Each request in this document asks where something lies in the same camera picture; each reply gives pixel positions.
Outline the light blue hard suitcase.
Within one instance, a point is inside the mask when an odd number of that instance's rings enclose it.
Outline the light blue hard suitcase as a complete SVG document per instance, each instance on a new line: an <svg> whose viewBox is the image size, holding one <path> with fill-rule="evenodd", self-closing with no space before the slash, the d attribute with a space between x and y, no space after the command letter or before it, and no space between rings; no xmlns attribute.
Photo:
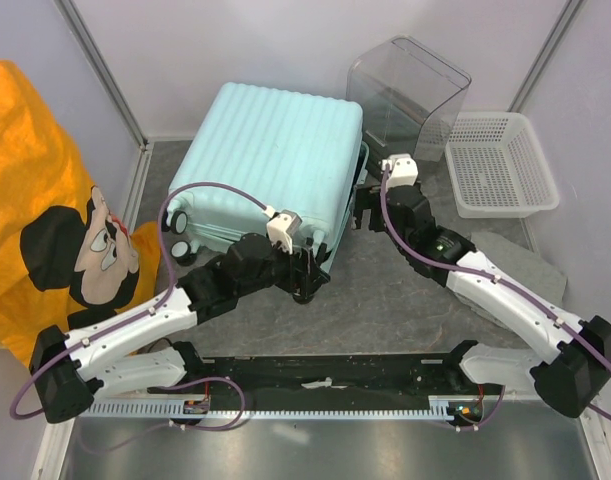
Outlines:
<svg viewBox="0 0 611 480"><path fill-rule="evenodd" d="M265 234L262 210L297 214L329 271L364 175L363 110L352 101L229 82L213 101L170 186L164 217L193 249L224 252Z"/></svg>

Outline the white perforated plastic basket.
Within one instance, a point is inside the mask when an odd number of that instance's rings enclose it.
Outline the white perforated plastic basket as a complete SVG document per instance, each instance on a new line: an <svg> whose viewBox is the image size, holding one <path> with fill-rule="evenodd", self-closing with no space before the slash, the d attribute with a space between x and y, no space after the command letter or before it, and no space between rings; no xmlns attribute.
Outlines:
<svg viewBox="0 0 611 480"><path fill-rule="evenodd" d="M462 218L527 218L558 207L559 194L526 116L463 112L445 159Z"/></svg>

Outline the aluminium frame post right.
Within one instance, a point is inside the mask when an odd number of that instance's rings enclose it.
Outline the aluminium frame post right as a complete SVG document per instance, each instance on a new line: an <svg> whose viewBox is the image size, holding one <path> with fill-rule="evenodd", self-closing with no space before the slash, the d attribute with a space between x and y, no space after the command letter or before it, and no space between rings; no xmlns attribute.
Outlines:
<svg viewBox="0 0 611 480"><path fill-rule="evenodd" d="M564 3L562 10L558 14L544 43L535 56L534 61L510 103L508 107L509 112L520 113L524 109L549 63L585 4L585 0L567 0Z"/></svg>

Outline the aluminium frame post left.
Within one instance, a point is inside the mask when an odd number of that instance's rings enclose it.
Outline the aluminium frame post left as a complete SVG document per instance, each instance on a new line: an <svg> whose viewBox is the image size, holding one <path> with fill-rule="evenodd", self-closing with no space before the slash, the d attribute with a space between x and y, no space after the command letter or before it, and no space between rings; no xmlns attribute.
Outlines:
<svg viewBox="0 0 611 480"><path fill-rule="evenodd" d="M55 5L68 24L88 63L94 70L129 133L139 148L145 150L149 146L147 135L139 125L136 116L130 108L75 2L72 0L56 0Z"/></svg>

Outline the aluminium frame post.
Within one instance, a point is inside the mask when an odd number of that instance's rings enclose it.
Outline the aluminium frame post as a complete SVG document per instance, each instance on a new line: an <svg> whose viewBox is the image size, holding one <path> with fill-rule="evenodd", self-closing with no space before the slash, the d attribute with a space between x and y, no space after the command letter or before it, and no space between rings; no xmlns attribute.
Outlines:
<svg viewBox="0 0 611 480"><path fill-rule="evenodd" d="M549 63L585 4L585 0L567 0L564 3L562 10L558 14L544 43L535 56L534 61L510 103L508 107L509 112L520 113L524 109Z"/></svg>
<svg viewBox="0 0 611 480"><path fill-rule="evenodd" d="M55 5L68 24L88 63L94 70L129 133L139 148L145 150L149 146L147 135L139 125L136 116L130 108L75 2L72 0L56 0Z"/></svg>

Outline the clear smoky plastic container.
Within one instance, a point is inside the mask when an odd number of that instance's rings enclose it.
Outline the clear smoky plastic container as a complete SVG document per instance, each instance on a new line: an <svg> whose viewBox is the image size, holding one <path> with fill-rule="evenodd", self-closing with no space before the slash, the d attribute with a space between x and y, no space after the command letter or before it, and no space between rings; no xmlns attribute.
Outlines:
<svg viewBox="0 0 611 480"><path fill-rule="evenodd" d="M393 37L350 67L346 97L363 109L363 133L379 158L408 153L437 162L472 78L418 40Z"/></svg>

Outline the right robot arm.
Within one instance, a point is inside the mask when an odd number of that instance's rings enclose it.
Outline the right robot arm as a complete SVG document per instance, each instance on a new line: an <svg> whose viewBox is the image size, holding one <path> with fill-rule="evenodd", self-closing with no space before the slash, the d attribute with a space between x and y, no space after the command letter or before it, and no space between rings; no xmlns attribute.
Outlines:
<svg viewBox="0 0 611 480"><path fill-rule="evenodd" d="M457 232L438 225L418 186L356 190L354 219L386 233L414 271L487 312L524 349L463 341L443 368L452 392L497 384L535 392L553 410L579 417L611 379L611 323L583 319L528 290Z"/></svg>

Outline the grey folded cloth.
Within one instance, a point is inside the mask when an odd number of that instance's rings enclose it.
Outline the grey folded cloth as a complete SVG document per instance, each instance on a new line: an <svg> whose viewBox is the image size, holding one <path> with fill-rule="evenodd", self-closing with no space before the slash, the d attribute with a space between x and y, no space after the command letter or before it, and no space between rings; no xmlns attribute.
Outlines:
<svg viewBox="0 0 611 480"><path fill-rule="evenodd" d="M504 273L544 300L561 307L567 277L536 253L491 232L473 232L470 241Z"/></svg>

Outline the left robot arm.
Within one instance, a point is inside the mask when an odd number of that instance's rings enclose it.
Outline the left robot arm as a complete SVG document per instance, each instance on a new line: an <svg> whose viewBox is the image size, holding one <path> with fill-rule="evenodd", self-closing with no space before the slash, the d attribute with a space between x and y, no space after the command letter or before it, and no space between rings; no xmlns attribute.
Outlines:
<svg viewBox="0 0 611 480"><path fill-rule="evenodd" d="M43 329L29 367L41 414L58 424L115 393L173 386L196 392L205 378L197 354L173 347L146 356L138 349L228 313L240 298L263 289L277 287L307 303L330 280L323 267L330 256L325 244L315 247L311 239L288 253L249 233L142 305L68 333L56 325Z"/></svg>

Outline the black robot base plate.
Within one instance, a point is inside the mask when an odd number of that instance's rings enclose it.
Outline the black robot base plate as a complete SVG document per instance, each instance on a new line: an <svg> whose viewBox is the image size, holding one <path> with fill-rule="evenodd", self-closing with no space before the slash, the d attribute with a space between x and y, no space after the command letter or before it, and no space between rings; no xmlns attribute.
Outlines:
<svg viewBox="0 0 611 480"><path fill-rule="evenodd" d="M450 353L216 357L196 361L179 384L183 393L232 397L243 412L254 394L447 397L458 408L451 428L480 427L499 408L501 388L467 379Z"/></svg>

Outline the orange cartoon mouse bag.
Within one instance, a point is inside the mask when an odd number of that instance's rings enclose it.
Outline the orange cartoon mouse bag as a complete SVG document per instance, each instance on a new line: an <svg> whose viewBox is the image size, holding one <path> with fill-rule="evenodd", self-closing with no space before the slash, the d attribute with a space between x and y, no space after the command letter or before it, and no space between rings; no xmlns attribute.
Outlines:
<svg viewBox="0 0 611 480"><path fill-rule="evenodd" d="M30 80L0 60L0 348L28 364L38 334L150 299L157 228L130 231Z"/></svg>

